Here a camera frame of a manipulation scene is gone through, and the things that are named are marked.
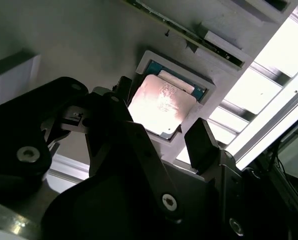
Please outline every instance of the gray plastic part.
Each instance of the gray plastic part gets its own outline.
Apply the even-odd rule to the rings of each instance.
[[[211,97],[213,92],[216,90],[216,86],[214,85],[212,80],[208,79],[207,77],[203,78],[203,76],[198,76],[198,75],[184,69],[183,67],[163,58],[162,56],[159,56],[158,54],[156,54],[150,50],[145,51],[135,72],[137,74],[142,75],[146,71],[146,69],[151,61],[154,61],[154,62],[176,72],[177,74],[190,80],[193,84],[196,84],[196,85],[202,87],[203,89],[205,89],[205,93],[202,96],[202,100],[199,102],[202,105],[207,102],[207,100]]]
[[[263,22],[282,24],[285,20],[284,11],[279,11],[264,0],[219,0],[225,6],[235,10],[249,19],[256,26]]]
[[[231,54],[232,56],[242,61],[242,66],[246,62],[249,63],[252,61],[252,58],[248,54],[244,53],[241,49],[239,49],[235,45],[231,44],[230,42],[224,40],[217,34],[208,30],[202,24],[200,24],[198,28],[198,35],[204,40],[208,41],[209,43],[216,45],[217,47],[221,48],[222,50],[226,51],[227,53]]]

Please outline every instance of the white bar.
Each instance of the white bar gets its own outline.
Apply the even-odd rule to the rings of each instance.
[[[223,144],[230,144],[231,141],[236,137],[236,134],[233,131],[225,129],[216,122],[213,122],[212,120],[207,120],[207,122],[214,138]]]
[[[224,125],[237,133],[240,133],[248,125],[248,121],[236,116],[227,110],[217,107],[210,115],[209,119]]]
[[[85,180],[89,178],[89,165],[55,154],[50,169]]]
[[[236,164],[242,170],[261,154],[270,144],[284,133],[292,124],[298,120],[298,106],[291,111],[279,124],[277,124],[261,141],[259,141],[246,155]]]
[[[254,61],[295,76],[298,72],[298,23],[289,17]]]
[[[248,68],[224,99],[258,114],[281,89],[280,85]]]
[[[298,74],[226,148],[232,155],[248,143],[296,94]]]

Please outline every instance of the light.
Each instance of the light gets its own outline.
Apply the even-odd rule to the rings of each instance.
[[[235,133],[225,129],[224,127],[221,127],[219,124],[213,122],[212,120],[207,120],[207,122],[214,138],[219,142],[222,142],[223,144],[229,144],[236,137]],[[176,159],[190,165],[190,158],[186,146],[182,149]]]
[[[222,142],[223,144],[230,144],[231,141],[236,137],[236,134],[229,129],[213,122],[212,120],[207,120],[211,132],[216,140]]]
[[[248,68],[224,99],[258,114],[281,89],[275,82]]]
[[[179,153],[179,155],[177,156],[177,159],[186,163],[186,164],[191,164],[190,163],[190,158],[189,158],[189,154],[188,154],[188,150],[187,150],[187,146],[185,146],[182,151]]]
[[[298,120],[298,106],[290,112],[279,124],[277,124],[267,135],[264,136],[247,154],[236,164],[240,170],[248,166],[259,154],[261,154],[271,143],[284,133],[292,124]]]
[[[238,133],[240,133],[248,125],[246,120],[243,120],[239,116],[236,116],[221,107],[217,107],[210,115],[209,119],[214,120]]]
[[[133,121],[147,130],[157,135],[172,134],[196,102],[195,97],[151,74],[145,77],[128,109]]]
[[[288,18],[254,61],[295,76],[298,72],[298,23]]]
[[[275,115],[298,93],[298,74],[292,81],[267,105],[265,109],[242,131],[226,150],[232,155],[236,153],[248,143],[253,136],[258,133]],[[269,131],[264,138],[254,143],[252,149],[245,153],[239,161],[240,168],[247,166],[255,159],[262,151],[266,149],[279,135],[281,135],[294,122],[293,118],[298,118],[295,108],[287,117],[283,119],[277,126]]]

